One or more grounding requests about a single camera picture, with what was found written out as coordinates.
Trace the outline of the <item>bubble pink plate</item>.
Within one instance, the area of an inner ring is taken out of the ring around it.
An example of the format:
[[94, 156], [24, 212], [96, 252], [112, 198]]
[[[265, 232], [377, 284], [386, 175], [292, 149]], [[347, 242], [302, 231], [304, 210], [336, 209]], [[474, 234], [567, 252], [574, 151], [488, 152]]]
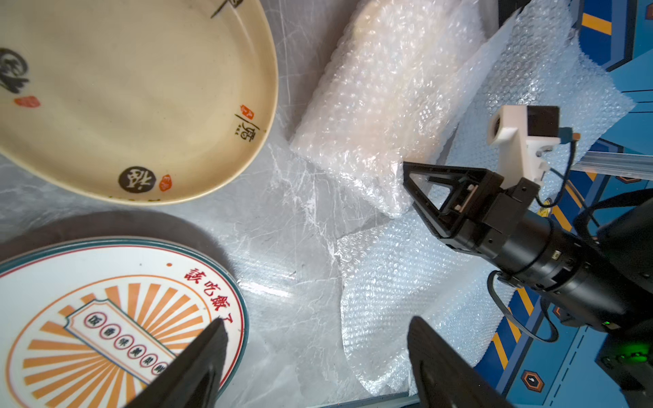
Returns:
[[471, 366], [503, 319], [486, 288], [493, 266], [457, 253], [414, 212], [338, 240], [342, 341], [346, 360], [373, 395], [416, 387], [407, 350], [411, 320], [422, 317]]

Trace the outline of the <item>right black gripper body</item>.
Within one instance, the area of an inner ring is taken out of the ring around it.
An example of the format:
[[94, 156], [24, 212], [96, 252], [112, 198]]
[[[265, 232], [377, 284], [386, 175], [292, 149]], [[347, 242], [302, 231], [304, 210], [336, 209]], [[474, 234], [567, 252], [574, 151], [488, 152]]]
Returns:
[[478, 224], [465, 223], [445, 245], [494, 265], [502, 282], [530, 287], [571, 319], [599, 331], [620, 331], [651, 319], [652, 285], [618, 265], [591, 238], [579, 215], [571, 234], [530, 211], [539, 186], [526, 180], [504, 189]]

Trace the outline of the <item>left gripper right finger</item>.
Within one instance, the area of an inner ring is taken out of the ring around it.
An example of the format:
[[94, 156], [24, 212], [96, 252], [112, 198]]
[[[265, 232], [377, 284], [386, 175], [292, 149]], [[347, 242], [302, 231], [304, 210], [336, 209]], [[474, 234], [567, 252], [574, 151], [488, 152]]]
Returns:
[[411, 319], [407, 349], [420, 406], [512, 406], [419, 316]]

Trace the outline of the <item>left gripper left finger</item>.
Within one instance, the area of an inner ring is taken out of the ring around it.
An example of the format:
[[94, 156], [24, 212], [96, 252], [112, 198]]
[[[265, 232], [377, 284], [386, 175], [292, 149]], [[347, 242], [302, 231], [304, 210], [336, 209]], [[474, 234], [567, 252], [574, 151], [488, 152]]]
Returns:
[[210, 323], [129, 407], [214, 407], [219, 398], [228, 334], [223, 321]]

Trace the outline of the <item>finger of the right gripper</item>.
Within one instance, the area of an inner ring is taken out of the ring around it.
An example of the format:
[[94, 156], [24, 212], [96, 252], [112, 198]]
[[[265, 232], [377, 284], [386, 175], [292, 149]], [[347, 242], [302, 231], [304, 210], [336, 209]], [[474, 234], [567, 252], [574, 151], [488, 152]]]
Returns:
[[403, 186], [430, 232], [452, 239], [465, 223], [478, 224], [501, 191], [503, 176], [484, 168], [402, 163]]

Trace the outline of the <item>cream dinner plate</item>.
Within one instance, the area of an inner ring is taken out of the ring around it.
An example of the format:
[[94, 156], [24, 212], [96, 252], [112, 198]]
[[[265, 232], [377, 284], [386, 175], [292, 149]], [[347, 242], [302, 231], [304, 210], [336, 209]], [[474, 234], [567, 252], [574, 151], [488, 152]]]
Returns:
[[278, 88], [258, 1], [1, 4], [1, 153], [80, 195], [160, 206], [228, 185]]

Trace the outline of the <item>white orange sunburst plate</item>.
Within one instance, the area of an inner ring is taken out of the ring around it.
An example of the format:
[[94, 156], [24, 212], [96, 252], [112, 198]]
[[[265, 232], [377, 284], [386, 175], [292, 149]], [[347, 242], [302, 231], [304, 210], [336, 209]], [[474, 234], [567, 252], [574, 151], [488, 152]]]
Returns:
[[220, 386], [248, 343], [248, 309], [217, 261], [169, 241], [68, 241], [1, 263], [1, 404], [124, 407], [214, 321]]

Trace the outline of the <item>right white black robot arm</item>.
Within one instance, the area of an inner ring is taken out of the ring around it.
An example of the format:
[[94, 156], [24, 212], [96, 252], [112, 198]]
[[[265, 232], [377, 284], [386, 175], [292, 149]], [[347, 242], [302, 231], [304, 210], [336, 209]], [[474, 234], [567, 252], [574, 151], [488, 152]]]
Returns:
[[530, 205], [538, 185], [506, 185], [483, 168], [403, 164], [403, 185], [430, 232], [492, 266], [502, 282], [537, 292], [566, 326], [607, 338], [596, 362], [632, 407], [652, 404], [652, 192], [616, 195], [585, 209], [565, 231]]

